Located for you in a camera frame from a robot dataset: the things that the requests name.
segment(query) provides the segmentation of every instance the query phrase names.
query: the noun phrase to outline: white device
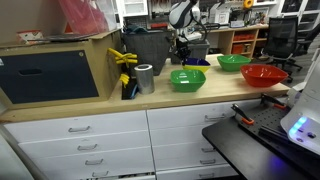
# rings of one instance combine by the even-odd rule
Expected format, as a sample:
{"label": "white device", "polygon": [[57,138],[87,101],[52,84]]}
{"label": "white device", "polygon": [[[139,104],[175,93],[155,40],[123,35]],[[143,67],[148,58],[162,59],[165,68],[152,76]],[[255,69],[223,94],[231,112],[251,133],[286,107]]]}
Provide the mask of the white device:
{"label": "white device", "polygon": [[313,70],[299,99],[280,123],[287,132],[290,141],[320,155],[319,79],[320,56],[314,63]]}
{"label": "white device", "polygon": [[210,9],[209,23],[225,25],[229,23],[231,4],[216,3]]}

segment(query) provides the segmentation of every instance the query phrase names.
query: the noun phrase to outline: wooden countertop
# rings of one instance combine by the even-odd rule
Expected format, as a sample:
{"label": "wooden countertop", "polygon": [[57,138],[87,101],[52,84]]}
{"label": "wooden countertop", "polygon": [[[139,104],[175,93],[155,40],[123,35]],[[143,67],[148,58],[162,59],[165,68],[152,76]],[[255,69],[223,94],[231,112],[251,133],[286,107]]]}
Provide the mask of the wooden countertop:
{"label": "wooden countertop", "polygon": [[269,26],[267,24],[261,25],[253,25],[253,26],[246,26],[240,28],[221,28],[217,30],[210,30],[209,32],[227,32],[227,31],[249,31],[249,30],[256,30],[256,29],[268,29]]}
{"label": "wooden countertop", "polygon": [[207,81],[193,93],[175,92],[170,82],[172,70],[182,69],[180,65],[171,65],[167,61],[160,76],[154,77],[155,92],[149,95],[137,94],[134,100],[121,100],[121,83],[116,85],[111,98],[102,102],[90,102],[73,105],[60,105],[41,108],[7,110],[0,115],[2,122],[17,122],[93,115],[111,112],[146,110],[183,105],[196,105],[214,102],[253,99],[262,92],[272,96],[284,95],[289,88],[281,83],[269,88],[249,86],[240,72],[222,71],[216,57],[209,55],[207,60],[211,68],[205,73]]}

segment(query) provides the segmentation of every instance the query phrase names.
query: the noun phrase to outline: wall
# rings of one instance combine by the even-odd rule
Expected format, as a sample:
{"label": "wall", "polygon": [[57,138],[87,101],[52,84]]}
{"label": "wall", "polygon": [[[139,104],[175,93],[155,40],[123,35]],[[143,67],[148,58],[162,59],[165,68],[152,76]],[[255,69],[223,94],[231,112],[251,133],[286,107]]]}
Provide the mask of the wall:
{"label": "wall", "polygon": [[53,35],[66,25],[58,0],[0,0],[0,4],[0,43],[15,41],[17,31],[40,29]]}

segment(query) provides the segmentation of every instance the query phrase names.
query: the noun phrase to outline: glowing light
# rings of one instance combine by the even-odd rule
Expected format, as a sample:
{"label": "glowing light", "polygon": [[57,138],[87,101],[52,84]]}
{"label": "glowing light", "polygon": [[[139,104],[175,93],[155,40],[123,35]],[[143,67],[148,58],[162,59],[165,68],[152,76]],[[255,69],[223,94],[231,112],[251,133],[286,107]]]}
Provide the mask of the glowing light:
{"label": "glowing light", "polygon": [[307,121],[307,117],[304,117],[304,116],[302,116],[302,117],[298,120],[298,122],[300,122],[300,123],[302,123],[302,124],[304,124],[306,121]]}
{"label": "glowing light", "polygon": [[295,134],[301,126],[307,122],[307,117],[300,117],[300,119],[289,130],[290,134]]}
{"label": "glowing light", "polygon": [[297,124],[297,123],[296,123],[296,124],[294,124],[293,127],[294,127],[295,129],[299,129],[299,128],[301,128],[301,126],[302,126],[302,124]]}
{"label": "glowing light", "polygon": [[291,128],[289,131],[290,134],[295,134],[296,132],[297,132],[297,129],[295,128]]}

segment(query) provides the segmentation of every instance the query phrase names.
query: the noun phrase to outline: drawer handle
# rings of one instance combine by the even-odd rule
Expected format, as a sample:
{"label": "drawer handle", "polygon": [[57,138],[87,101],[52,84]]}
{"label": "drawer handle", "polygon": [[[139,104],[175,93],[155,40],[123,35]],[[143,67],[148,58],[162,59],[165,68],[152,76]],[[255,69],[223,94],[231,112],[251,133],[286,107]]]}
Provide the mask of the drawer handle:
{"label": "drawer handle", "polygon": [[100,160],[94,160],[94,161],[89,161],[89,160],[86,160],[86,162],[84,163],[85,165],[99,165],[101,164],[103,161],[103,159],[100,159]]}
{"label": "drawer handle", "polygon": [[224,119],[224,118],[226,118],[226,115],[224,113],[221,116],[214,117],[214,118],[209,118],[208,115],[205,115],[204,121],[205,122],[216,122],[216,121],[219,121],[220,119]]}
{"label": "drawer handle", "polygon": [[216,163],[216,160],[215,160],[215,159],[211,159],[211,160],[200,160],[200,163],[201,163],[202,165],[211,165],[211,164]]}
{"label": "drawer handle", "polygon": [[88,150],[93,150],[98,146],[98,144],[91,145],[91,146],[78,146],[78,151],[88,151]]}
{"label": "drawer handle", "polygon": [[105,173],[96,173],[96,172],[93,172],[92,173],[92,177],[106,177],[108,176],[108,173],[109,171],[105,172]]}
{"label": "drawer handle", "polygon": [[209,179],[209,178],[214,178],[214,173],[210,174],[199,174],[200,179]]}
{"label": "drawer handle", "polygon": [[42,70],[41,69],[23,69],[19,70],[20,76],[36,76],[41,75]]}
{"label": "drawer handle", "polygon": [[201,148],[201,151],[204,153],[216,152],[215,148]]}
{"label": "drawer handle", "polygon": [[90,126],[87,126],[85,128],[69,128],[69,132],[84,132],[88,131],[90,129]]}

